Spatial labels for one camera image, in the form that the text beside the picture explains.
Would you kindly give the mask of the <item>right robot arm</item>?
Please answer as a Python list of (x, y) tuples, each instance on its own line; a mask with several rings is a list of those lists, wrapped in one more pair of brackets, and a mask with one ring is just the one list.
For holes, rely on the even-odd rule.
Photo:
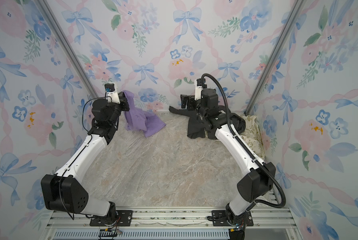
[(232, 226), (245, 224), (258, 198), (272, 189), (275, 166), (265, 163), (244, 142), (240, 134), (246, 128), (245, 120), (219, 105), (216, 90), (204, 89), (196, 95), (181, 95), (178, 114), (189, 117), (187, 136), (190, 139), (219, 140), (238, 164), (243, 174), (237, 184), (238, 195), (227, 204), (226, 216), (214, 217), (214, 221)]

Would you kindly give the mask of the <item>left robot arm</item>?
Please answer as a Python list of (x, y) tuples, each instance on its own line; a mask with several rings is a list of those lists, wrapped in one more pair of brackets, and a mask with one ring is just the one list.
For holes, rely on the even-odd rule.
[(94, 101), (92, 127), (82, 145), (54, 175), (45, 175), (40, 181), (48, 210), (71, 216), (102, 217), (111, 222), (117, 219), (115, 204), (90, 196), (82, 186), (82, 180), (96, 157), (112, 141), (119, 128), (121, 113), (129, 109), (123, 92), (108, 92), (104, 98)]

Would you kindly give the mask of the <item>purple cloth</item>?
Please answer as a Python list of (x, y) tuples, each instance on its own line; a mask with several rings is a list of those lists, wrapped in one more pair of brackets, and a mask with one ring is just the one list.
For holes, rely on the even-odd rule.
[(130, 110), (125, 112), (127, 131), (142, 131), (146, 138), (162, 130), (166, 124), (153, 112), (147, 112), (135, 106), (134, 94), (124, 90)]

